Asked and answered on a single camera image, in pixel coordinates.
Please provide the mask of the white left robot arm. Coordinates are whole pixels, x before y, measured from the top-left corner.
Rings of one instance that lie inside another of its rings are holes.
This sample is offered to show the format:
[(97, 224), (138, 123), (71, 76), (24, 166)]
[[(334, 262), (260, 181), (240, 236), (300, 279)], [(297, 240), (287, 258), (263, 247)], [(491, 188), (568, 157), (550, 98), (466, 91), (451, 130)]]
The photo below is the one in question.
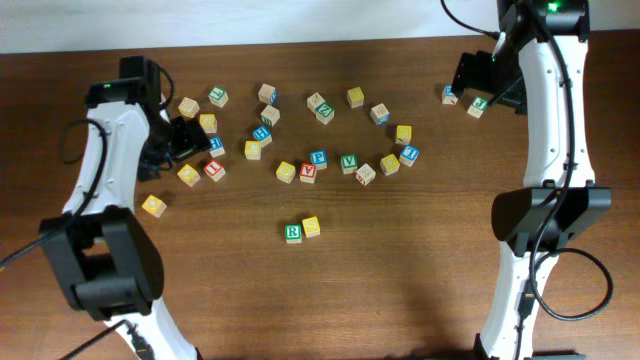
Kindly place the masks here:
[(134, 215), (137, 182), (210, 146), (196, 121), (167, 114), (166, 76), (156, 62), (130, 56), (120, 60), (118, 79), (89, 88), (80, 173), (39, 238), (72, 309), (118, 332), (139, 359), (198, 359), (162, 298), (161, 255)]

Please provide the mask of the yellow S block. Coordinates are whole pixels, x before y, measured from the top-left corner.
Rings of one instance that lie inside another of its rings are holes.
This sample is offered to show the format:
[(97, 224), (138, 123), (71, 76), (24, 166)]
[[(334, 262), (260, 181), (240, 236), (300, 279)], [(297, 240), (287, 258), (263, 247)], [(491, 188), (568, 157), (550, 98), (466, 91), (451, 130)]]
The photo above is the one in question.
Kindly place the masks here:
[(295, 174), (295, 166), (286, 161), (282, 161), (276, 169), (277, 179), (287, 184), (290, 184), (292, 182)]
[(316, 216), (303, 219), (302, 226), (307, 238), (312, 238), (321, 234), (319, 219)]

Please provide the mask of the red A block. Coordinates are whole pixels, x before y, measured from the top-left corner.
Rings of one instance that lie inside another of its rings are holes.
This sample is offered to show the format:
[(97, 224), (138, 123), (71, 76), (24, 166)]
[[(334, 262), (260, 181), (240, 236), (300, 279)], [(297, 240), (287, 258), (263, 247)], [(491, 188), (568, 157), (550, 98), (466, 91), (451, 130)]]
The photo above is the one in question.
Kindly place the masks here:
[(317, 177), (317, 167), (311, 163), (302, 163), (299, 178), (301, 182), (313, 184)]

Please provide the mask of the green R block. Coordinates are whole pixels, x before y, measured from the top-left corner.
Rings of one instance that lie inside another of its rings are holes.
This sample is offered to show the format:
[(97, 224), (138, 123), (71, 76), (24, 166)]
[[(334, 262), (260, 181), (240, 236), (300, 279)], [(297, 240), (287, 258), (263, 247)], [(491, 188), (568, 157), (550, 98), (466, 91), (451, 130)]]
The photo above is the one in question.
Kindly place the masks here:
[(287, 224), (285, 226), (285, 241), (287, 244), (302, 242), (302, 228), (299, 224)]

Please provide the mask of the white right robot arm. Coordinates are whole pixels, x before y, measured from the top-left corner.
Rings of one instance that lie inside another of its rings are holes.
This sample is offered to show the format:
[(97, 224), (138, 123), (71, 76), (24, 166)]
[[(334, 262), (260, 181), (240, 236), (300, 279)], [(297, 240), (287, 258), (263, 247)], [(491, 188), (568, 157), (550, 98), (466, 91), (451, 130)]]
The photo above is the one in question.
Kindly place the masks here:
[(583, 76), (590, 38), (585, 0), (499, 0), (493, 52), (461, 56), (444, 102), (467, 89), (476, 98), (468, 111), (480, 115), (494, 105), (511, 107), (528, 120), (528, 159), (523, 186), (499, 194), (491, 221), (500, 246), (500, 268), (489, 317), (475, 337), (474, 359), (533, 359), (536, 317), (544, 311), (572, 322), (595, 316), (610, 303), (614, 285), (602, 273), (606, 293), (584, 313), (562, 315), (542, 294), (569, 242), (611, 206), (611, 191), (596, 184), (584, 125)]

